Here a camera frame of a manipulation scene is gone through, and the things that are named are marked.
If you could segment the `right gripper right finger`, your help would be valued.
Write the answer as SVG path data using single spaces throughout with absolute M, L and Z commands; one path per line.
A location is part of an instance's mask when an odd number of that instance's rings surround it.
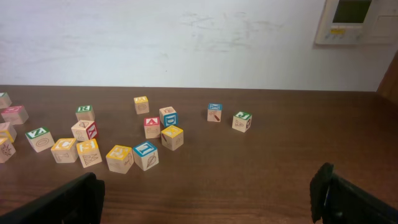
M 312 222 L 397 224 L 397 210 L 334 173 L 324 163 L 310 182 Z

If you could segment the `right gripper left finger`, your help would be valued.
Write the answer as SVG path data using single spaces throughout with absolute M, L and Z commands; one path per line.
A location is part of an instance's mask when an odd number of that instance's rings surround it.
M 1 216 L 1 223 L 100 223 L 105 183 L 92 172 Z

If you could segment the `yellow C block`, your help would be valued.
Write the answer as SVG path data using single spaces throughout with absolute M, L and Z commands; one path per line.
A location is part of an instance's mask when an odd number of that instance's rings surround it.
M 76 138 L 61 138 L 51 148 L 56 163 L 74 163 L 78 159 Z

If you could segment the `yellow S block tilted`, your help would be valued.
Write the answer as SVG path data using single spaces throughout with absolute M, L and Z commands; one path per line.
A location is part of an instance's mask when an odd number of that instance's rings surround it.
M 80 142 L 76 145 L 76 148 L 83 168 L 102 162 L 96 139 Z

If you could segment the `yellow E block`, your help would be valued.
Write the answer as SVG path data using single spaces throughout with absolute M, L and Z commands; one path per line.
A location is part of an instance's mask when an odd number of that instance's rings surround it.
M 132 148 L 115 145 L 106 155 L 109 170 L 126 174 L 134 163 Z

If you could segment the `plain block red side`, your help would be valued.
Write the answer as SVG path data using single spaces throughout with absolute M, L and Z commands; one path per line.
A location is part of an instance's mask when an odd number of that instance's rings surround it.
M 71 127 L 74 138 L 78 141 L 88 141 L 98 136 L 96 123 L 90 120 L 80 120 Z

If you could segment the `green Z block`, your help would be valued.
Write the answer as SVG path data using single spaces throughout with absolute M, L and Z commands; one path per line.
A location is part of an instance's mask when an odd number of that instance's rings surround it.
M 55 144 L 49 129 L 46 127 L 28 131 L 25 135 L 35 152 L 44 151 Z

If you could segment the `blue I block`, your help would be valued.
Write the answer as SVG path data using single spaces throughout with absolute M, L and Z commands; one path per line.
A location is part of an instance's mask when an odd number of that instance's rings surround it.
M 149 141 L 145 141 L 132 149 L 134 162 L 146 171 L 159 163 L 157 148 Z

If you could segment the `green R block upper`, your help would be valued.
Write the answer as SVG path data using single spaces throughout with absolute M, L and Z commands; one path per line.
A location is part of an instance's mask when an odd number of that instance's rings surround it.
M 77 120 L 88 120 L 88 121 L 95 120 L 95 114 L 94 114 L 92 105 L 79 106 L 76 109 L 75 114 L 76 114 Z

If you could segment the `red A block right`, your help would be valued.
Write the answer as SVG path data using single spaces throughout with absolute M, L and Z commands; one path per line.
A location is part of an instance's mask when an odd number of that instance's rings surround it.
M 160 118 L 151 117 L 144 118 L 144 132 L 146 139 L 159 138 L 160 137 Z

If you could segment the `plain wood block centre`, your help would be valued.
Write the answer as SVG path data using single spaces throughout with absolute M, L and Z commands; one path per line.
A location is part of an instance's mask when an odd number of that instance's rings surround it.
M 16 140 L 17 131 L 10 122 L 0 124 L 0 133 L 2 138 L 8 138 L 12 143 Z

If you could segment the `red Q block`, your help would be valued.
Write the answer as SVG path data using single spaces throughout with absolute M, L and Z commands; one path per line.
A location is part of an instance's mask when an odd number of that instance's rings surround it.
M 12 125 L 24 124 L 29 118 L 23 105 L 8 107 L 1 112 L 1 116 L 5 122 L 10 122 Z

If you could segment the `yellow block right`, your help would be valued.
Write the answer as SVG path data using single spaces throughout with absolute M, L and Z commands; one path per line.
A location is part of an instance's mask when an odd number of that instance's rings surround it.
M 175 151 L 183 144 L 183 129 L 171 125 L 161 131 L 162 145 Z

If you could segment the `yellow block top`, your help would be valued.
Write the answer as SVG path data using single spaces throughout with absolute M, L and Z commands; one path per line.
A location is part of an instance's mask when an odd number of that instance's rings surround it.
M 134 105 L 137 114 L 144 114 L 149 112 L 149 100 L 146 96 L 135 97 Z

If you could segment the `plain block blue side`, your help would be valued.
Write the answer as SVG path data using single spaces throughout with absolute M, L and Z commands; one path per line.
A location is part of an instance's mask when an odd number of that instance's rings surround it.
M 159 110 L 161 123 L 165 128 L 178 125 L 178 114 L 172 106 L 161 108 Z

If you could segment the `green J block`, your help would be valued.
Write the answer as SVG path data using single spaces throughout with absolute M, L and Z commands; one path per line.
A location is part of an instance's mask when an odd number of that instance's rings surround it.
M 239 111 L 233 116 L 232 128 L 245 133 L 252 123 L 252 114 Z

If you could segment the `green L block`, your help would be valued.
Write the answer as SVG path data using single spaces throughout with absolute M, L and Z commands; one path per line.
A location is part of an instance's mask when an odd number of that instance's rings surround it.
M 6 92 L 0 93 L 0 109 L 8 108 L 12 104 L 12 101 Z

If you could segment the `blue X block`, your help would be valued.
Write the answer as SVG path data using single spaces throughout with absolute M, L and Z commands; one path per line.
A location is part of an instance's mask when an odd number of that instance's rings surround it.
M 220 122 L 223 105 L 219 103 L 210 103 L 208 105 L 207 121 Z

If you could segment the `wall control panel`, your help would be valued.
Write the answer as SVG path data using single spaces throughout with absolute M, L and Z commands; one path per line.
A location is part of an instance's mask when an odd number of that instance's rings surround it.
M 397 42 L 397 0 L 326 0 L 317 45 Z

